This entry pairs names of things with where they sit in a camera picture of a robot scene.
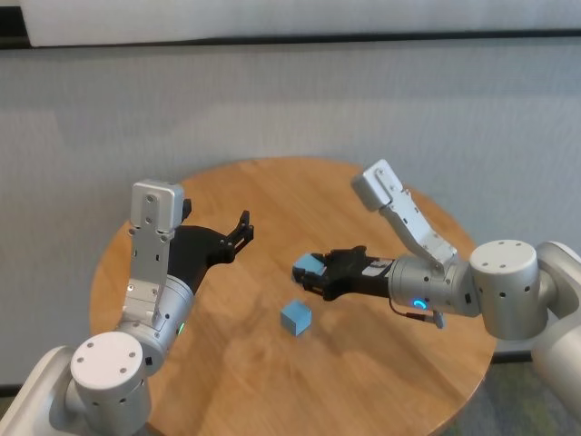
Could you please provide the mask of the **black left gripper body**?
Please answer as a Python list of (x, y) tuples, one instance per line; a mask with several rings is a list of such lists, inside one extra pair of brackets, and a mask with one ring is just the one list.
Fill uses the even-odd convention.
[(227, 237), (200, 226), (180, 226), (170, 244), (168, 274), (195, 295), (205, 274), (217, 264), (232, 263), (235, 251)]

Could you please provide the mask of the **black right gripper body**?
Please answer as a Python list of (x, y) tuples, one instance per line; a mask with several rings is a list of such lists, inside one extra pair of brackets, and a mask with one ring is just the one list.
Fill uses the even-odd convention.
[(324, 301), (334, 301), (347, 293), (389, 298), (388, 273), (393, 259), (368, 256), (366, 247), (332, 251), (334, 256), (325, 264), (323, 274), (328, 279)]

